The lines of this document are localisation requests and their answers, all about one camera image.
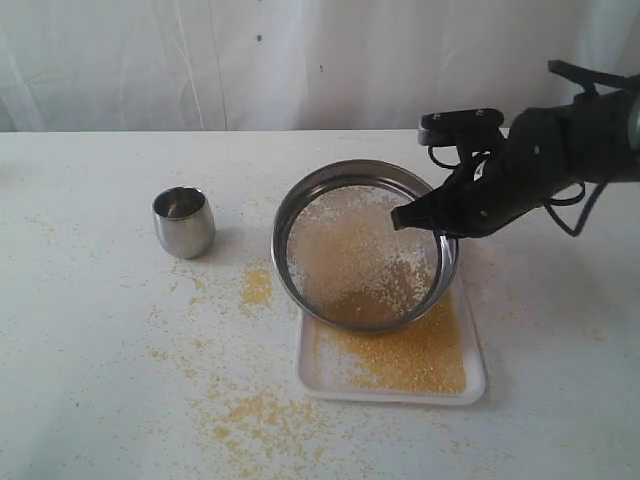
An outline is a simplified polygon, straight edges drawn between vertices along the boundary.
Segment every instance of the white table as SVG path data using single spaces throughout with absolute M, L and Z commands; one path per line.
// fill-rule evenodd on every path
M 575 240 L 540 211 L 464 242 L 476 405 L 316 401 L 292 303 L 272 274 L 271 306 L 243 304 L 243 276 L 270 268 L 287 190 L 348 158 L 445 175 L 412 131 L 0 135 L 0 476 L 638 478 L 638 186 L 607 189 Z M 153 232 L 181 184 L 218 225 L 196 261 Z

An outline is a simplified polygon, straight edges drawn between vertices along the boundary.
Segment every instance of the metal cup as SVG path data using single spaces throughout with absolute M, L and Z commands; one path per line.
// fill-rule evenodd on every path
M 213 243 L 216 226 L 204 193 L 193 187 L 175 187 L 153 201 L 156 235 L 162 248 L 178 258 L 194 258 Z

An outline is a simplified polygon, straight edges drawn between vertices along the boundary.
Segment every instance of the white plastic tray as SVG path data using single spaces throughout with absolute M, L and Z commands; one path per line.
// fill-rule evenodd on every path
M 363 402 L 400 402 L 433 405 L 470 405 L 477 401 L 485 389 L 482 355 L 478 345 L 473 316 L 464 286 L 459 278 L 451 285 L 453 308 L 458 323 L 466 389 L 455 395 L 409 393 L 397 390 L 353 387 L 339 384 L 335 379 L 348 376 L 350 366 L 336 349 L 318 355 L 315 351 L 317 321 L 304 312 L 300 315 L 300 340 L 296 352 L 296 376 L 311 396 L 331 400 Z

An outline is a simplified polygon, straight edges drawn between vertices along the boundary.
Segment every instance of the white backdrop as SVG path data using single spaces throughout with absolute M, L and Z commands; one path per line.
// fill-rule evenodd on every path
M 0 131 L 406 128 L 640 73 L 638 0 L 0 0 Z

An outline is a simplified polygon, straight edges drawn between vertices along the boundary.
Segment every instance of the metal sieve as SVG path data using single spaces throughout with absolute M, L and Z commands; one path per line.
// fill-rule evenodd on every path
M 352 331 L 384 332 L 419 319 L 447 290 L 458 242 L 425 230 L 396 232 L 390 214 L 430 190 L 375 160 L 337 162 L 303 178 L 278 208 L 271 239 L 287 293 L 308 314 Z

